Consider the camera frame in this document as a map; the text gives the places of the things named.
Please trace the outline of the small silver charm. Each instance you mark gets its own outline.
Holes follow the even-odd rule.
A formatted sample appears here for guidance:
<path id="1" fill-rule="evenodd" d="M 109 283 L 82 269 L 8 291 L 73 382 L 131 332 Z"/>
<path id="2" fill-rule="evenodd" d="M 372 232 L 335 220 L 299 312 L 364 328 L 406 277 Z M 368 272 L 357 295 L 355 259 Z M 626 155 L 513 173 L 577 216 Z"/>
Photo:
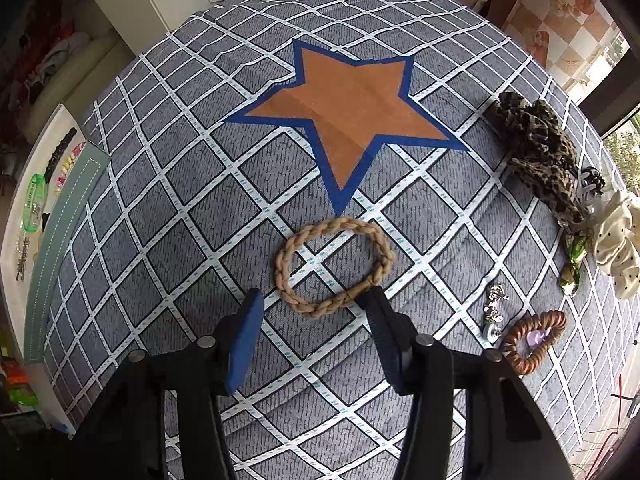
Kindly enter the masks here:
<path id="1" fill-rule="evenodd" d="M 500 302 L 507 300 L 503 284 L 490 284 L 486 288 L 486 304 L 484 307 L 483 337 L 495 344 L 502 335 L 503 315 Z"/>

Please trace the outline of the green translucent bangle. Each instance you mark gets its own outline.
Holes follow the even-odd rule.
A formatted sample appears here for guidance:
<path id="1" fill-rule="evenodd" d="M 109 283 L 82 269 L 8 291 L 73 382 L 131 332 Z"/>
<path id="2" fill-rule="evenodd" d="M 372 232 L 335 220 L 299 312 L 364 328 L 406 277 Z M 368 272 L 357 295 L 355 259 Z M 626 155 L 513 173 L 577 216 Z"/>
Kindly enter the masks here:
<path id="1" fill-rule="evenodd" d="M 36 232 L 40 226 L 44 205 L 47 203 L 48 184 L 43 174 L 33 174 L 29 180 L 22 213 L 25 232 Z"/>

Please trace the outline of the beige jewelry tray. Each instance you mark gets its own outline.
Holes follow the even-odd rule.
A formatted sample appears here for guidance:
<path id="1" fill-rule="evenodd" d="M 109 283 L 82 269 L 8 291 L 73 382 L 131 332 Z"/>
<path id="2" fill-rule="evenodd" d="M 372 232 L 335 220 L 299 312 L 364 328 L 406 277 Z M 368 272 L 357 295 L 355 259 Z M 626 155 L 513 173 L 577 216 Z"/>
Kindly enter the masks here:
<path id="1" fill-rule="evenodd" d="M 48 184 L 40 226 L 36 232 L 25 232 L 22 213 L 29 180 L 33 174 L 44 174 L 70 128 L 77 133 Z M 2 236 L 1 291 L 18 352 L 26 364 L 43 359 L 56 279 L 82 212 L 109 162 L 108 155 L 87 140 L 74 116 L 60 104 L 42 128 L 17 181 Z"/>

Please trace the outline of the grey checked tablecloth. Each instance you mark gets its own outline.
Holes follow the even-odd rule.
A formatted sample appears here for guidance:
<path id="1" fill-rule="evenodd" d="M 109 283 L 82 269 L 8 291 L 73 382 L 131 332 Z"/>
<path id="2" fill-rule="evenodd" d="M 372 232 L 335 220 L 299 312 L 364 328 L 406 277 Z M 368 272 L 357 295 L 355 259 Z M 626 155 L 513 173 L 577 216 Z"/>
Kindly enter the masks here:
<path id="1" fill-rule="evenodd" d="M 227 0 L 135 58 L 80 118 L 110 163 L 64 252 L 43 359 L 73 425 L 134 349 L 160 354 L 210 333 L 259 288 L 252 365 L 221 403 L 242 479 L 387 479 L 410 410 L 385 381 L 363 313 L 295 312 L 273 261 L 334 208 L 301 128 L 233 113 L 295 76 L 296 42 L 352 60 L 410 56 L 408 95 L 462 150 L 385 144 L 345 208 L 395 254 L 383 286 L 397 311 L 450 349 L 479 354 L 486 289 L 506 322 L 561 310 L 567 326 L 524 378 L 567 457 L 606 410 L 639 307 L 593 261 L 573 297 L 551 211 L 511 171 L 485 122 L 500 92 L 542 99 L 580 162 L 618 170 L 587 118 L 513 40 L 454 0 Z"/>

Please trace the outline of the green leaf hair clip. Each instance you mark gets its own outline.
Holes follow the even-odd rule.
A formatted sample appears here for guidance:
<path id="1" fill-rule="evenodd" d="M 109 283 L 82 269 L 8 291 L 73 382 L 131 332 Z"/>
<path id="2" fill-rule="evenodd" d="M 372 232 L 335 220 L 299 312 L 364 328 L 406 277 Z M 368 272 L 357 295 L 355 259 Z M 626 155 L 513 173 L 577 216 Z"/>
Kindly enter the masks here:
<path id="1" fill-rule="evenodd" d="M 559 285 L 565 296 L 576 295 L 580 285 L 580 269 L 584 262 L 589 245 L 589 236 L 585 232 L 564 233 L 562 246 L 566 255 L 566 263 L 562 267 Z"/>

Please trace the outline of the cream polka dot scrunchie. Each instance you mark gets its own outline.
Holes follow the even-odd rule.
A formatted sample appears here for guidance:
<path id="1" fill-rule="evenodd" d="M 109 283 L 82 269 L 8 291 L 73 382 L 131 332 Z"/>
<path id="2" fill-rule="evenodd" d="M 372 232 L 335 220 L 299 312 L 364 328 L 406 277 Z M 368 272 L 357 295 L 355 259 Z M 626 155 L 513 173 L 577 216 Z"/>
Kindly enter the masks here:
<path id="1" fill-rule="evenodd" d="M 639 226 L 639 197 L 626 191 L 615 191 L 594 222 L 593 255 L 618 300 L 639 292 Z"/>

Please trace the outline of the leopard print scrunchie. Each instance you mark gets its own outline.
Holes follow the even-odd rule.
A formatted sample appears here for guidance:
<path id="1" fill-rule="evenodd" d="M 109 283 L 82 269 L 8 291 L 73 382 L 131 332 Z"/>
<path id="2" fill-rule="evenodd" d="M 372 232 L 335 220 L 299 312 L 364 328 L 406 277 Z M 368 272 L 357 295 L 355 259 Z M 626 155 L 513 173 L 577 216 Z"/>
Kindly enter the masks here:
<path id="1" fill-rule="evenodd" d="M 576 197 L 578 159 L 554 109 L 544 100 L 529 103 L 518 92 L 505 91 L 485 117 L 511 153 L 515 174 L 562 226 L 577 230 L 585 221 Z"/>

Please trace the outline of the small black claw clip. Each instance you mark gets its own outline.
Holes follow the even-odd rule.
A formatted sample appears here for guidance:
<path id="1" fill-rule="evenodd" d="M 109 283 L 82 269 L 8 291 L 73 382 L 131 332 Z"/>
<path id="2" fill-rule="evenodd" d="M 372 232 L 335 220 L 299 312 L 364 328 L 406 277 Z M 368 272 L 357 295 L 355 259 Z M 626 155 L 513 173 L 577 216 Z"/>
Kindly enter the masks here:
<path id="1" fill-rule="evenodd" d="M 584 167 L 580 170 L 578 183 L 579 192 L 585 196 L 601 195 L 605 187 L 605 180 L 602 174 L 593 166 Z"/>

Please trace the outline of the orange star patch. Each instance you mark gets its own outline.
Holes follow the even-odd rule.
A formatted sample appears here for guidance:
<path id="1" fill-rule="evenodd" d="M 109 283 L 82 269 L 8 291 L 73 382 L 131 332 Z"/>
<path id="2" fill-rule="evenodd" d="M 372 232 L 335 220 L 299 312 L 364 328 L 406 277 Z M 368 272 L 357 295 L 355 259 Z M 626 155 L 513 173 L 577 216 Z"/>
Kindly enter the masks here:
<path id="1" fill-rule="evenodd" d="M 275 84 L 226 121 L 302 128 L 334 214 L 346 209 L 384 144 L 466 149 L 410 98 L 412 55 L 353 60 L 302 40 L 292 47 L 295 78 Z"/>

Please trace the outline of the black beaded hair clip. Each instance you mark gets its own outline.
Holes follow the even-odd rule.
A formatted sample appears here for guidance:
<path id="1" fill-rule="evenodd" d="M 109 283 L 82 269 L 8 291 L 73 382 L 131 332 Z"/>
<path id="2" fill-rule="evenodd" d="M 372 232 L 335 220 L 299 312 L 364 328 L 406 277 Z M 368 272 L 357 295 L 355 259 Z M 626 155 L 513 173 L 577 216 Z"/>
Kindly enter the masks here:
<path id="1" fill-rule="evenodd" d="M 49 162 L 47 164 L 46 171 L 43 174 L 44 182 L 46 182 L 47 184 L 50 183 L 54 170 L 56 166 L 58 166 L 58 162 L 60 161 L 62 155 L 64 154 L 66 148 L 68 147 L 68 144 L 70 144 L 70 141 L 73 140 L 74 136 L 76 136 L 76 133 L 77 133 L 76 128 L 70 128 L 70 130 L 68 130 L 68 133 L 66 133 L 66 136 L 64 136 L 64 138 L 61 140 L 61 142 L 58 144 L 58 146 L 52 153 L 49 159 Z"/>

